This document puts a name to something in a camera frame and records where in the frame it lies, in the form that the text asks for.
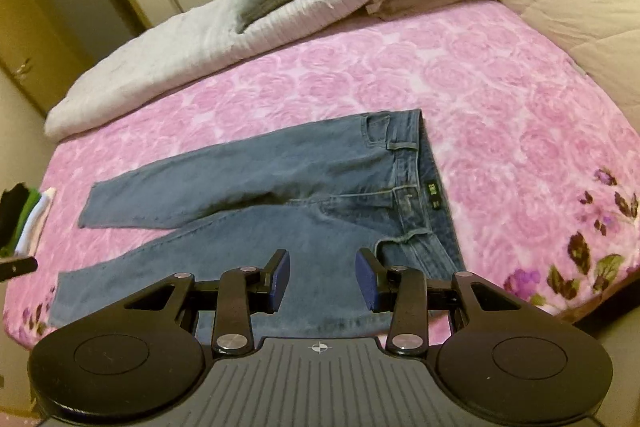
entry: mattress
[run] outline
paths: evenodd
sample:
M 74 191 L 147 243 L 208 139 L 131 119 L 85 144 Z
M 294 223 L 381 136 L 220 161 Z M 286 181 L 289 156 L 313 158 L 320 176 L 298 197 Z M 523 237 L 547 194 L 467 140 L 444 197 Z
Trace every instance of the mattress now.
M 78 229 L 94 182 L 307 121 L 416 107 L 469 270 L 553 314 L 635 276 L 640 137 L 556 45 L 504 5 L 470 0 L 392 22 L 352 17 L 60 144 L 42 183 L 58 193 L 39 268 L 10 282 L 5 330 L 33 347 L 50 331 L 59 272 L 166 233 Z M 447 334 L 438 321 L 430 341 Z

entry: blue jeans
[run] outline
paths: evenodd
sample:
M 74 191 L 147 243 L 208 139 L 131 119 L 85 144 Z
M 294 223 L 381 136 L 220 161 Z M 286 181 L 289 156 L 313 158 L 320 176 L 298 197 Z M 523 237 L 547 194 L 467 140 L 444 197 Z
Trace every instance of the blue jeans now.
M 390 316 L 365 306 L 359 248 L 434 279 L 464 269 L 420 110 L 308 123 L 160 160 L 94 185 L 79 224 L 177 230 L 61 273 L 57 327 L 173 273 L 218 279 L 286 248 L 289 286 L 278 313 L 252 316 L 255 338 L 369 335 Z

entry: door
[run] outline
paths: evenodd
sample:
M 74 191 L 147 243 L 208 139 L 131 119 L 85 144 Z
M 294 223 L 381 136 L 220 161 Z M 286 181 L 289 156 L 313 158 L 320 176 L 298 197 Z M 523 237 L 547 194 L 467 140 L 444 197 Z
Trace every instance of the door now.
M 43 112 L 92 65 L 46 0 L 0 0 L 0 60 Z

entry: beige comforter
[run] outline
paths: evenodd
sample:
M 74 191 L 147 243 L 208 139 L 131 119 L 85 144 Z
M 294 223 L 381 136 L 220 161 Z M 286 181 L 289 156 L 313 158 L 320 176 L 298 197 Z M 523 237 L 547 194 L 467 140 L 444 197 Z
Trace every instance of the beige comforter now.
M 640 0 L 500 0 L 564 49 L 640 132 Z

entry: ribbed gray surface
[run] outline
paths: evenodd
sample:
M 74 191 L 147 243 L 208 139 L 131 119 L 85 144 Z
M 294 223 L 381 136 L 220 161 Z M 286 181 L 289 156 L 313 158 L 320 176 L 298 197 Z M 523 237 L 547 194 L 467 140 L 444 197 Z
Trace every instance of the ribbed gray surface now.
M 323 343 L 318 353 L 312 346 Z M 217 362 L 185 402 L 140 427 L 488 427 L 451 402 L 424 366 L 374 339 L 267 339 Z M 589 427 L 593 424 L 578 423 Z M 43 427 L 64 423 L 48 420 Z

